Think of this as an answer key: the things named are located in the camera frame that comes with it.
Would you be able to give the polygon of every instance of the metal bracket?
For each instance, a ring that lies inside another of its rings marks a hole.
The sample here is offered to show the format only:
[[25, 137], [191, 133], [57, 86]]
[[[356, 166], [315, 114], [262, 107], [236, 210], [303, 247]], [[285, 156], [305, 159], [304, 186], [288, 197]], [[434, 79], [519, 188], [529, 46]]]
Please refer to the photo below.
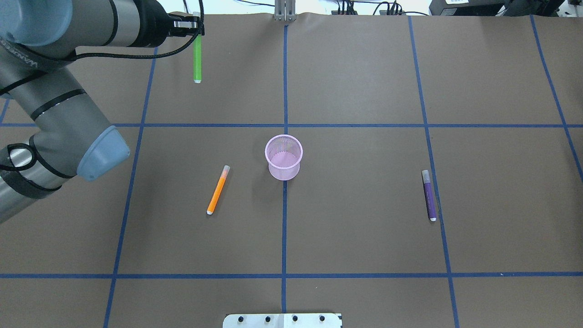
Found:
[[223, 328], [342, 328], [340, 313], [227, 315]]
[[286, 22], [296, 20], [296, 0], [275, 0], [274, 18]]

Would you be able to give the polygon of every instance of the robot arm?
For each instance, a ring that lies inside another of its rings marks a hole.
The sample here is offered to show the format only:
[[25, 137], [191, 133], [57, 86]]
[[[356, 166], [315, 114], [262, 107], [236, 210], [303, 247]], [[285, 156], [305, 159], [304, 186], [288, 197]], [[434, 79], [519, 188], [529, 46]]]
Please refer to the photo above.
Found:
[[155, 0], [0, 2], [0, 93], [40, 129], [0, 149], [0, 224], [74, 176], [93, 181], [129, 156], [66, 68], [82, 58], [75, 48], [157, 47], [168, 36], [196, 36], [198, 24], [191, 15], [166, 14]]

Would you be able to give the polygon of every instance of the green marker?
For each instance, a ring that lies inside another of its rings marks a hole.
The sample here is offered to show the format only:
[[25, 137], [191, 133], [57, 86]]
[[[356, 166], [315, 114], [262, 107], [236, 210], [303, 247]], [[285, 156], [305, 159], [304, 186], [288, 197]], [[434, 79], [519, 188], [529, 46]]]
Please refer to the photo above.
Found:
[[192, 56], [193, 59], [193, 68], [194, 68], [194, 83], [200, 83], [202, 81], [202, 44], [201, 44], [201, 36], [197, 36], [194, 39], [194, 53]]

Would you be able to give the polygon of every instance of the purple marker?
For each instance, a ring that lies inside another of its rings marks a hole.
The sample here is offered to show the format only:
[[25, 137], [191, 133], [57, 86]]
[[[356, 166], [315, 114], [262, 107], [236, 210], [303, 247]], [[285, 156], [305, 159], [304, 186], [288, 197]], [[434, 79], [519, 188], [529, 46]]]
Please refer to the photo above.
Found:
[[421, 171], [423, 176], [423, 190], [425, 190], [425, 205], [427, 205], [427, 216], [431, 222], [437, 220], [436, 205], [433, 201], [433, 188], [431, 188], [431, 180], [429, 179], [429, 171]]

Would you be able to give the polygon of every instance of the white wall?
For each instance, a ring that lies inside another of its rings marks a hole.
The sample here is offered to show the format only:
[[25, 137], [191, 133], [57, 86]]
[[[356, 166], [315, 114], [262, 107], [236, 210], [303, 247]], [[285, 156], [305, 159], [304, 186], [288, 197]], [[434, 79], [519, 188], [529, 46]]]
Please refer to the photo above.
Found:
[[[274, 3], [273, 0], [249, 1], [263, 2], [266, 4]], [[164, 6], [167, 12], [184, 11], [182, 0], [158, 0], [158, 2]], [[419, 11], [429, 14], [431, 0], [399, 0], [398, 2], [406, 11]], [[191, 11], [196, 11], [196, 8], [198, 8], [198, 0], [187, 0], [187, 4]], [[203, 4], [205, 6], [205, 13], [208, 14], [273, 13], [273, 7], [249, 5], [235, 0], [203, 0]], [[376, 6], [374, 4], [356, 3], [354, 9], [358, 11], [359, 15], [370, 15]], [[385, 10], [386, 7], [386, 5], [383, 5], [381, 9]], [[335, 11], [337, 8], [338, 4], [335, 0], [296, 0], [297, 13], [314, 12], [329, 15], [331, 11]]]

